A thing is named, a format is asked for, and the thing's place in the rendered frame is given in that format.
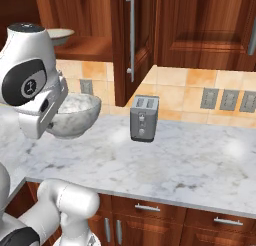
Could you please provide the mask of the grey wall outlet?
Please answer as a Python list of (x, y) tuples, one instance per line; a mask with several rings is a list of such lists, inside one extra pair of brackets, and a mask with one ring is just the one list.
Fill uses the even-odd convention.
[(203, 109), (214, 109), (218, 97), (218, 89), (205, 88), (203, 90), (200, 107)]
[(93, 85), (91, 80), (81, 79), (80, 80), (80, 90), (83, 94), (93, 94)]
[(245, 91), (239, 111), (253, 113), (255, 109), (256, 109), (256, 92)]
[(234, 111), (236, 102), (238, 99), (238, 90), (227, 90), (225, 89), (222, 95), (222, 100), (220, 104), (221, 110)]

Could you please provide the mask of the cream bowl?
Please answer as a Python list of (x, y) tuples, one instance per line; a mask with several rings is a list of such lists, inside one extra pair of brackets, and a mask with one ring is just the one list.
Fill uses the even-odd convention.
[(75, 31), (72, 29), (61, 29), (61, 28), (48, 29), (47, 32), (54, 46), (60, 46), (65, 44), (69, 39), (69, 37), (75, 33)]

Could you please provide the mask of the wooden base cabinet door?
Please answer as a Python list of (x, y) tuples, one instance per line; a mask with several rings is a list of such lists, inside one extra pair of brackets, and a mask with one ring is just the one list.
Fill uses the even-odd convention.
[(184, 226), (180, 246), (256, 246), (256, 236)]
[[(104, 219), (109, 218), (111, 228), (111, 242), (106, 240)], [(115, 239), (113, 235), (113, 220), (112, 213), (106, 211), (98, 211), (92, 218), (88, 220), (91, 231), (98, 237), (102, 246), (115, 246)]]
[(179, 246), (182, 226), (153, 218), (138, 218), (115, 214), (113, 216), (115, 236), (116, 220), (122, 222), (122, 246)]

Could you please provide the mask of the open wooden cabinet door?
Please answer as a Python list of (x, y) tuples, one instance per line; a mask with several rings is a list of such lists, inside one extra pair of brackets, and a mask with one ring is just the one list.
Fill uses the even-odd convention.
[(115, 105), (123, 107), (154, 64), (156, 0), (135, 0), (135, 76), (130, 67), (130, 3), (110, 0)]

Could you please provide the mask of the white marbled bowl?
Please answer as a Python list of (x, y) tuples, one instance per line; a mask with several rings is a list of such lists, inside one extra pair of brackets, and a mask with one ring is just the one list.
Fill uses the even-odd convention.
[(56, 138), (73, 139), (83, 135), (98, 119), (101, 99), (83, 93), (69, 93), (46, 131)]

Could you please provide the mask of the closed wooden cabinet door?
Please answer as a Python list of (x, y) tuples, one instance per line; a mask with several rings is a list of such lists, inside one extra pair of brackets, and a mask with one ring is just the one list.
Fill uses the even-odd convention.
[(255, 20), (256, 0), (158, 0), (156, 64), (252, 72)]

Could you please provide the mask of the wooden drawer front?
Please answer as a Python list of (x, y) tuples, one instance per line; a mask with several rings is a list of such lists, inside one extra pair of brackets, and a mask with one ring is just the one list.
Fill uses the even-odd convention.
[[(160, 212), (152, 212), (135, 208), (135, 204), (159, 207)], [(125, 197), (112, 197), (112, 208), (114, 213), (129, 215), (140, 218), (156, 218), (170, 223), (182, 224), (185, 219), (186, 209), (184, 207), (167, 205), (157, 202), (131, 199)]]
[[(221, 219), (234, 220), (234, 221), (240, 220), (244, 225), (233, 226), (233, 225), (216, 223), (213, 221), (213, 219), (216, 217), (219, 217)], [(235, 232), (240, 232), (244, 234), (256, 234), (256, 219), (204, 211), (204, 210), (187, 209), (184, 224), (187, 226), (203, 228), (203, 229), (235, 231)]]

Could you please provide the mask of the grey toaster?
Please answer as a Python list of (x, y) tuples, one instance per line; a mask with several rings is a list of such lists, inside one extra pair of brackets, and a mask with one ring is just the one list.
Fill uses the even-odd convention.
[(152, 142), (158, 121), (159, 97), (136, 95), (130, 108), (130, 137), (133, 141)]

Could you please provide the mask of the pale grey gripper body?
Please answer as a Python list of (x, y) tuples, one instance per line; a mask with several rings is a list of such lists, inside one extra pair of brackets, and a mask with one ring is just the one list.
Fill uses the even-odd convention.
[(19, 125), (24, 135), (40, 139), (60, 107), (58, 102), (30, 101), (18, 108)]

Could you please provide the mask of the open wooden cabinet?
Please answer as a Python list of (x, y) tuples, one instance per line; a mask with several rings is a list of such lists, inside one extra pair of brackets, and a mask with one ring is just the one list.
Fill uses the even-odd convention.
[(67, 42), (55, 48), (59, 59), (113, 59), (110, 0), (0, 0), (0, 49), (7, 26), (17, 22), (72, 29), (74, 34)]

